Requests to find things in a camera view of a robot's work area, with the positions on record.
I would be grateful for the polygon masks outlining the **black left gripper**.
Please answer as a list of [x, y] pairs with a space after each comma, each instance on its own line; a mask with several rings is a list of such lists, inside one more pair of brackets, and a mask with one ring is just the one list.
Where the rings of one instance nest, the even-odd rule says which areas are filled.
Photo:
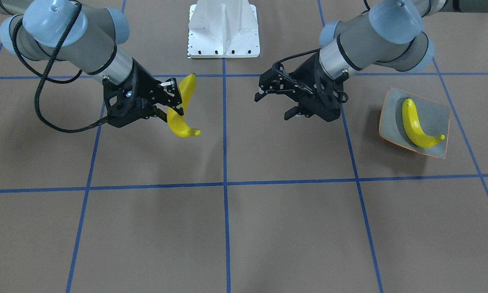
[[275, 62], [259, 77], [255, 102], [268, 94], [285, 95], [298, 103], [285, 111], [284, 120], [294, 117], [340, 118], [342, 83], [328, 76], [316, 52], [294, 72], [287, 72], [282, 63]]

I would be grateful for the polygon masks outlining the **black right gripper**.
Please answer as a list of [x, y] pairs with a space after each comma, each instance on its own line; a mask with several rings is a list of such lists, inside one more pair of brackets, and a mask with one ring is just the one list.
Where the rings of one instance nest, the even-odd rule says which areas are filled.
[[167, 113], [155, 104], [167, 106], [178, 115], [184, 115], [177, 79], [170, 78], [161, 82], [137, 61], [133, 61], [132, 70], [125, 81], [115, 85], [110, 79], [104, 78], [102, 85], [106, 122], [135, 122], [154, 117], [167, 123]]

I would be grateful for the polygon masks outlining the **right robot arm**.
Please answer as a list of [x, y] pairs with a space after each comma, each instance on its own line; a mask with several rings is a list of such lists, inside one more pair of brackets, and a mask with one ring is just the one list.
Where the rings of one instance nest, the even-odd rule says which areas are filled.
[[[6, 50], [23, 63], [68, 61], [103, 86], [106, 117], [123, 127], [138, 119], [184, 115], [177, 80], [161, 82], [121, 48], [129, 23], [116, 8], [93, 8], [78, 0], [0, 0], [0, 26]], [[158, 108], [168, 107], [168, 112]]]

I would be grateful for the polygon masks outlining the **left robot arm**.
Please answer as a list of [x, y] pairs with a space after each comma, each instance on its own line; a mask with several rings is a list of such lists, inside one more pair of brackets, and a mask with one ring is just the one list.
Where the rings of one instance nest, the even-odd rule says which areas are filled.
[[284, 119], [317, 115], [332, 122], [348, 95], [343, 83], [370, 65], [398, 72], [419, 72], [434, 56], [434, 43], [423, 19], [438, 12], [488, 13], [488, 0], [384, 0], [348, 22], [330, 22], [320, 47], [293, 72], [276, 61], [259, 77], [258, 102], [268, 94], [285, 95], [297, 105]]

